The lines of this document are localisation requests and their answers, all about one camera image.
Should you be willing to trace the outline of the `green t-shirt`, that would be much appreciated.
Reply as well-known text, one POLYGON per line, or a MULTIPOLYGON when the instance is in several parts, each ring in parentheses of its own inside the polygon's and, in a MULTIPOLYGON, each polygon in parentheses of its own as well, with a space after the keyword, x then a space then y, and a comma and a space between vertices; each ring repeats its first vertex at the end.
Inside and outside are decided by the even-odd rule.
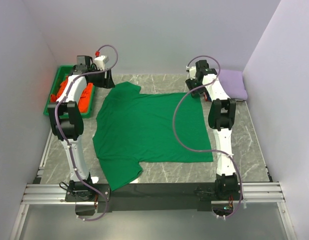
POLYGON ((113 191, 134 181, 142 162, 213 161, 201 100, 183 92, 144 94, 122 82, 104 99, 96 125, 95 154, 113 191))

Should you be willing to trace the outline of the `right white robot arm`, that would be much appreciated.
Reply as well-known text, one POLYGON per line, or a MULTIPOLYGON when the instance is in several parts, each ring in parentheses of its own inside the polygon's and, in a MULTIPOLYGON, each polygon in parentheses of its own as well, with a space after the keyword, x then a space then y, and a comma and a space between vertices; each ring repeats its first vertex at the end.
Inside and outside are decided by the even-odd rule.
POLYGON ((189 79, 185 81, 191 96, 204 96, 211 101, 208 126, 212 129, 217 156, 214 195, 221 200, 230 199, 240 190, 232 153, 232 128, 235 123, 236 100, 230 98, 222 87, 217 71, 202 59, 188 67, 189 79))

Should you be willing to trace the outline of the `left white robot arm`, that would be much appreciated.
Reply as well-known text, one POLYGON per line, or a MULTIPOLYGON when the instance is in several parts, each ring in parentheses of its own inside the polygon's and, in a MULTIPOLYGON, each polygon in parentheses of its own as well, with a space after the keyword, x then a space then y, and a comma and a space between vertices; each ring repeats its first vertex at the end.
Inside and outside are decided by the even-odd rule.
POLYGON ((66 153, 70 169, 70 181, 65 184, 66 199, 73 202, 91 201, 97 195, 84 159, 84 121, 79 101, 89 84, 104 89, 115 87, 111 69, 106 68, 108 61, 108 56, 98 51, 95 57, 77 56, 77 63, 66 78, 64 90, 47 107, 52 133, 60 140, 66 153))

